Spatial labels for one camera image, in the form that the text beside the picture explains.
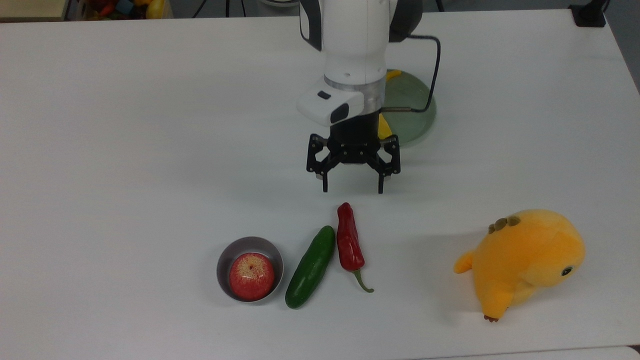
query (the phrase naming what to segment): toy tail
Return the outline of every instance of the toy tail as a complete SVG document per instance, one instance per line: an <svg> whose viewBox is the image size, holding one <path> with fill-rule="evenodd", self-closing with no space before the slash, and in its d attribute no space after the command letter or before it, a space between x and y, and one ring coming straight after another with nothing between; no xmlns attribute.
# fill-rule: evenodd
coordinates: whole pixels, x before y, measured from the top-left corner
<svg viewBox="0 0 640 360"><path fill-rule="evenodd" d="M456 274L462 274L463 272L471 269L473 261L474 252L468 251L464 255L460 256L460 258L456 261L456 264L453 266L453 271Z"/></svg>

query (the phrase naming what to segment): yellow plush toy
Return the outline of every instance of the yellow plush toy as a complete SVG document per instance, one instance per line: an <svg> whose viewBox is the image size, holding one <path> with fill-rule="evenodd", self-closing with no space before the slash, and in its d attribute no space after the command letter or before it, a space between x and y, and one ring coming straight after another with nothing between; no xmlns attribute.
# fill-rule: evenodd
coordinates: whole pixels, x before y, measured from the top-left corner
<svg viewBox="0 0 640 360"><path fill-rule="evenodd" d="M494 322L537 288L563 282L584 255L582 238L569 220L553 211L532 209L491 224L477 249L462 255L454 271L473 268L484 318Z"/></svg>

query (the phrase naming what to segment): cable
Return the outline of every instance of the cable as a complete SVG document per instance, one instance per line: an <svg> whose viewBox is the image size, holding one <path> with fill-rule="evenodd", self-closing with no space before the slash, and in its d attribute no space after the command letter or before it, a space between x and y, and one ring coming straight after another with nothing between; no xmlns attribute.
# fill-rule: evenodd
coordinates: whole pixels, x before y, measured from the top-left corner
<svg viewBox="0 0 640 360"><path fill-rule="evenodd" d="M67 10L65 11L65 21L69 21L69 10L71 9L71 2L69 1L67 4Z"/></svg>
<svg viewBox="0 0 640 360"><path fill-rule="evenodd" d="M200 13L200 10L202 10L202 8L204 7L204 4L207 2L207 0L202 0L202 4L200 4L200 7L198 8L198 10L196 11L195 14L193 14L193 16L191 17L192 19L195 19L196 16L198 16L198 14Z"/></svg>
<svg viewBox="0 0 640 360"><path fill-rule="evenodd" d="M382 108L380 109L381 112L402 113L402 112L410 111L412 113L424 113L429 108L429 105L431 105L431 100L433 98L433 89L436 86L436 78L438 77L438 69L440 68L440 39L438 39L437 37L432 37L430 35L408 35L407 37L415 38L415 39L433 40L436 42L436 45L438 46L438 52L436 55L436 65L433 68L433 78L431 78L431 88L429 89L429 97L427 98L427 105L425 105L423 109L414 109L409 107Z"/></svg>

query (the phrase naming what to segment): toy fin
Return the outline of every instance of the toy fin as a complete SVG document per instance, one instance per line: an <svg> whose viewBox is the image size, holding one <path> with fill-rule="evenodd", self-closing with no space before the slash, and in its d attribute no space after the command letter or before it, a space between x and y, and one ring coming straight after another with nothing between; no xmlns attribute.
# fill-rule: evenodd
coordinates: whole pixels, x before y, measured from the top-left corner
<svg viewBox="0 0 640 360"><path fill-rule="evenodd" d="M474 252L468 251L456 261L453 266L453 272L456 274L462 274L463 272L470 270L474 260Z"/></svg>
<svg viewBox="0 0 640 360"><path fill-rule="evenodd" d="M513 301L513 293L500 288L485 289L484 294L479 297L484 318L489 322L496 322L502 318Z"/></svg>

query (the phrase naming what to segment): apple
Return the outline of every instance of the apple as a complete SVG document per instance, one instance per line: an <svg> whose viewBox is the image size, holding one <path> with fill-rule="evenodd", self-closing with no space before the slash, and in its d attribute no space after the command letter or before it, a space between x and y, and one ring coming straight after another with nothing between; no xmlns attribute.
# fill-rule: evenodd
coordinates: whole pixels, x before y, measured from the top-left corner
<svg viewBox="0 0 640 360"><path fill-rule="evenodd" d="M269 259L256 252L240 255L231 265L229 285L231 291L245 301L260 300L267 296L275 274Z"/></svg>

